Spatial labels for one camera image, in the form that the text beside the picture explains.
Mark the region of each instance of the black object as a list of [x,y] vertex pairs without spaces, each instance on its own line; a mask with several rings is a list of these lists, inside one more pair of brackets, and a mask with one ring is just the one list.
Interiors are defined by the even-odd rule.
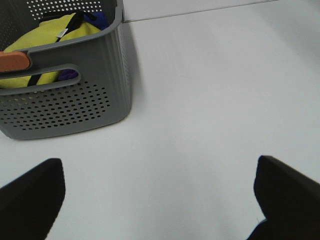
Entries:
[[247,240],[320,240],[317,182],[272,156],[261,156],[254,193],[266,220]]
[[66,187],[60,159],[44,161],[0,189],[0,239],[44,240]]

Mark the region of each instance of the black strap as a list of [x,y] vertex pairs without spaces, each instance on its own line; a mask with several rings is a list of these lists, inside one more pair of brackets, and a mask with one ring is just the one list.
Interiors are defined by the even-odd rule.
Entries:
[[32,75],[29,82],[28,82],[28,87],[37,85],[40,77],[41,77],[41,74]]

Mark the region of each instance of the perforated holes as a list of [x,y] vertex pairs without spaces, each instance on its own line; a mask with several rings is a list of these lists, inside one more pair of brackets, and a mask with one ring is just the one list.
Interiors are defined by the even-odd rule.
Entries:
[[30,93],[0,96],[0,112],[3,112],[0,124],[25,129],[23,131],[60,128],[101,118],[107,113],[106,108],[111,106],[105,87],[85,82],[83,86],[79,83],[62,89],[36,91],[32,96]]
[[102,6],[100,1],[86,1],[86,0],[68,0],[68,1],[53,1],[46,0],[45,4],[36,4],[35,1],[27,1],[28,9],[34,20],[40,20],[41,15],[45,12],[60,12],[81,10],[85,12],[101,12]]

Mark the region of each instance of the gray plastic basket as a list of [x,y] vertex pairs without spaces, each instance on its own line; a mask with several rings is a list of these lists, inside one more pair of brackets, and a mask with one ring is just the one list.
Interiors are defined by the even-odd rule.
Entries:
[[0,89],[0,129],[27,140],[67,135],[116,123],[131,109],[122,22],[122,0],[1,0],[0,51],[37,27],[44,12],[103,11],[107,29],[84,37],[21,49],[31,66],[0,73],[0,79],[63,69],[77,78],[51,84]]

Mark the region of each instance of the purple fabric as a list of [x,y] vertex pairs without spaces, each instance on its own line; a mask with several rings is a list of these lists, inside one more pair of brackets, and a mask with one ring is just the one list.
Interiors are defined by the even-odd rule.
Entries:
[[58,81],[65,81],[68,79],[74,79],[76,77],[78,77],[78,72],[72,69],[65,69],[63,70],[59,77],[58,77]]

